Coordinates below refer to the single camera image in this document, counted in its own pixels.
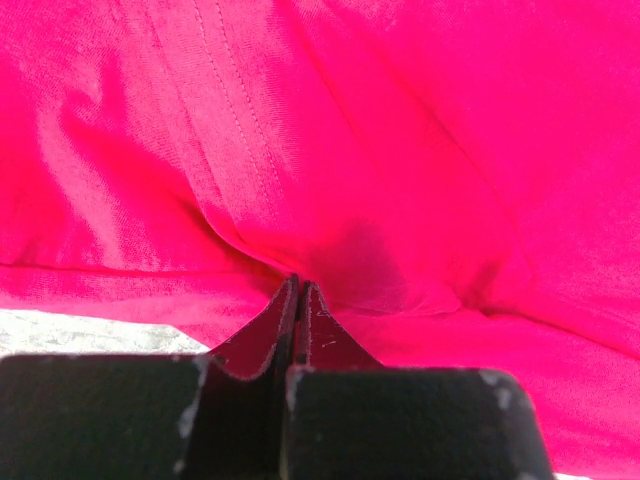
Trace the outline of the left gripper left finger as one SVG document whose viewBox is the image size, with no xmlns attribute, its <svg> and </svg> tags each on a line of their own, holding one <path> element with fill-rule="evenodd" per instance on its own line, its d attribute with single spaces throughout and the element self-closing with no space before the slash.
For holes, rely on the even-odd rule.
<svg viewBox="0 0 640 480">
<path fill-rule="evenodd" d="M 298 293 L 205 354 L 3 358 L 2 477 L 275 477 Z"/>
</svg>

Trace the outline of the red t-shirt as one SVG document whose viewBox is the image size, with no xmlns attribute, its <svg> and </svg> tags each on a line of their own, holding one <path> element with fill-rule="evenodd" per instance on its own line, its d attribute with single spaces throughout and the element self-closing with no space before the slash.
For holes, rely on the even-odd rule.
<svg viewBox="0 0 640 480">
<path fill-rule="evenodd" d="M 216 345 L 291 274 L 637 478 L 638 3 L 2 3 L 3 308 Z"/>
</svg>

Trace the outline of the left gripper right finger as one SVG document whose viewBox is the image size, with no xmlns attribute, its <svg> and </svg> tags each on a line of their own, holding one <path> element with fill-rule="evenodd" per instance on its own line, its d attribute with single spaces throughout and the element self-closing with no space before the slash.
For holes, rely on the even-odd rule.
<svg viewBox="0 0 640 480">
<path fill-rule="evenodd" d="M 284 479 L 549 479 L 530 397 L 485 368 L 387 367 L 305 287 L 287 371 Z"/>
</svg>

